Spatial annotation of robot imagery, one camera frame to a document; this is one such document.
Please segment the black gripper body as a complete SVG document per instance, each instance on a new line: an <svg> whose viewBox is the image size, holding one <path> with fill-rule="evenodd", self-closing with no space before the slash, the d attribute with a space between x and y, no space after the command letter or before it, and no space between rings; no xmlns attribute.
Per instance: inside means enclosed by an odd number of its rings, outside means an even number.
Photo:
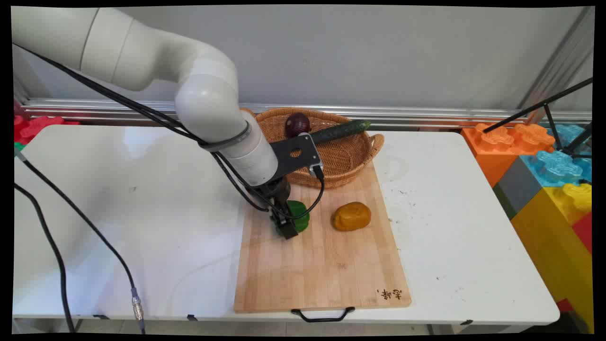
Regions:
<svg viewBox="0 0 606 341"><path fill-rule="evenodd" d="M291 215L292 212L288 205L290 190L291 187L286 177L280 177L256 187L256 198L272 213L281 212Z"/></svg>

